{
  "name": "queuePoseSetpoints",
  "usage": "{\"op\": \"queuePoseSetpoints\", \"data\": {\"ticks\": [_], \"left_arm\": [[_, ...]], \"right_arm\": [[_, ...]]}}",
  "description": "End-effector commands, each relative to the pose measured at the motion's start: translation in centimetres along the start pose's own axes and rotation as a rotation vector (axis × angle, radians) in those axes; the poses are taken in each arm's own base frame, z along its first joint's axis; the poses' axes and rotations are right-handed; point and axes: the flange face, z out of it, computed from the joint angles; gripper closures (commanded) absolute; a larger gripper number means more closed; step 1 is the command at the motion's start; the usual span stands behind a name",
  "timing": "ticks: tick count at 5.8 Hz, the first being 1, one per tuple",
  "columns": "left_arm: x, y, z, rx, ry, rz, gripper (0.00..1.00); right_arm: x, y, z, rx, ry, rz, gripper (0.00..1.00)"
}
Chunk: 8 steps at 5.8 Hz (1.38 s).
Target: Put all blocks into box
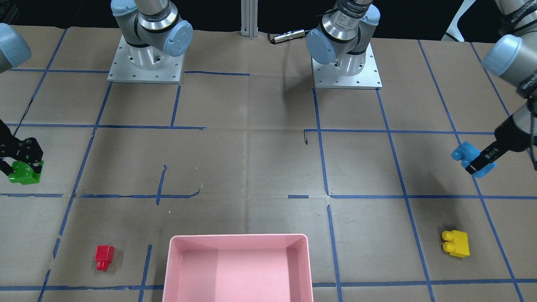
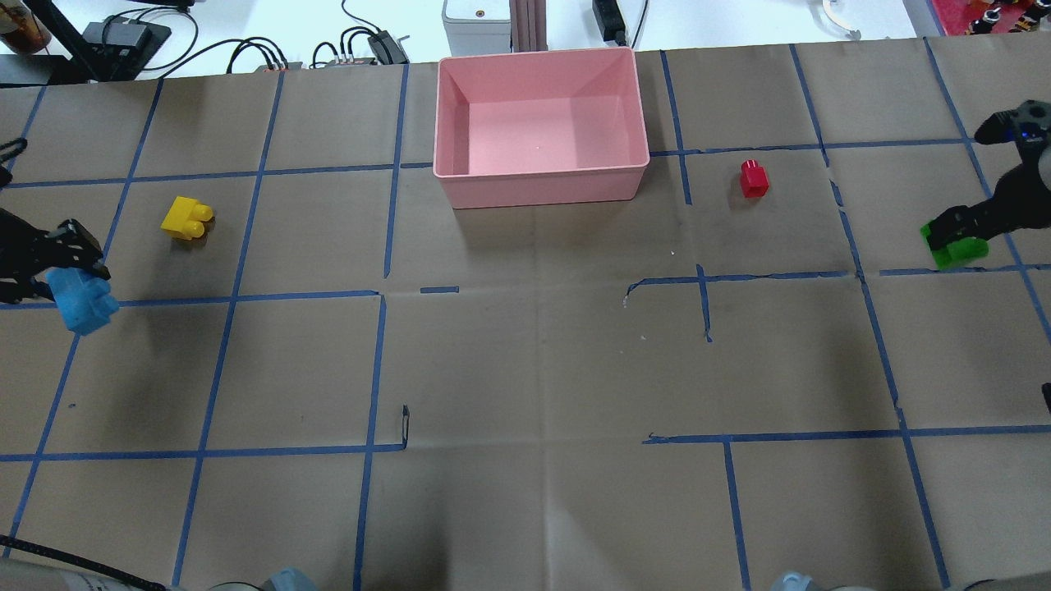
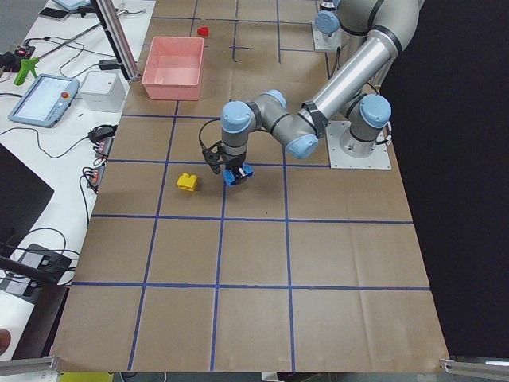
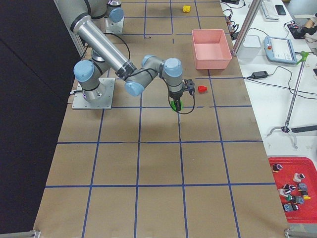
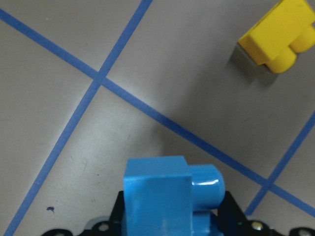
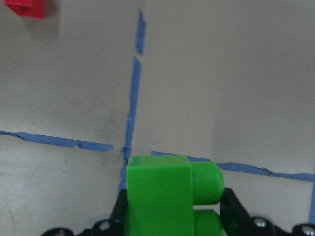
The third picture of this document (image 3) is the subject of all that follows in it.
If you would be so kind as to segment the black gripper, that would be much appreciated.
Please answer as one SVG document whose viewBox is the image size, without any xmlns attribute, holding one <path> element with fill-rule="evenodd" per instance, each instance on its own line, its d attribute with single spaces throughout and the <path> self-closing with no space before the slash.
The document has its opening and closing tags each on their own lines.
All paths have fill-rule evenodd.
<svg viewBox="0 0 509 382">
<path fill-rule="evenodd" d="M 218 141 L 210 147 L 201 144 L 201 149 L 204 160 L 209 164 L 214 174 L 219 175 L 221 165 L 224 165 L 225 169 L 238 168 L 237 181 L 246 181 L 251 176 L 251 167 L 243 165 L 247 154 L 245 147 L 231 148 Z"/>
</svg>

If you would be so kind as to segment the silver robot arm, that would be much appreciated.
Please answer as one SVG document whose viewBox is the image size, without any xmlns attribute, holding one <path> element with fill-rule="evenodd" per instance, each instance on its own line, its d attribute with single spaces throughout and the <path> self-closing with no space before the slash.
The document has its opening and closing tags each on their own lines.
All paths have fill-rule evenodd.
<svg viewBox="0 0 509 382">
<path fill-rule="evenodd" d="M 366 94 L 370 80 L 381 84 L 394 60 L 411 42 L 422 1 L 335 1 L 320 11 L 315 25 L 324 35 L 340 33 L 347 44 L 338 48 L 340 66 L 327 84 L 301 110 L 287 111 L 284 95 L 269 90 L 249 102 L 230 101 L 218 117 L 222 138 L 202 155 L 212 171 L 227 185 L 238 185 L 252 176 L 245 163 L 250 133 L 265 131 L 296 159 L 308 158 L 338 114 L 349 119 L 340 136 L 342 151 L 366 158 L 381 142 L 380 132 L 390 125 L 391 105 L 378 93 Z"/>
</svg>

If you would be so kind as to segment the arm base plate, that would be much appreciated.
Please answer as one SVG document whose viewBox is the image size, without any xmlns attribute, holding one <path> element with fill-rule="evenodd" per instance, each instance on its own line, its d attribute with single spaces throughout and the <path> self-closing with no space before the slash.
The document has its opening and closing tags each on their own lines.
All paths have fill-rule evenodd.
<svg viewBox="0 0 509 382">
<path fill-rule="evenodd" d="M 329 22 L 333 28 L 331 34 L 322 32 L 315 21 L 311 22 L 311 28 L 313 33 L 313 48 L 316 52 L 327 53 L 335 52 L 342 44 L 342 32 L 340 28 L 340 22 L 338 19 L 334 19 Z"/>
<path fill-rule="evenodd" d="M 391 170 L 387 144 L 360 142 L 349 121 L 331 121 L 326 127 L 329 165 L 333 170 Z"/>
</svg>

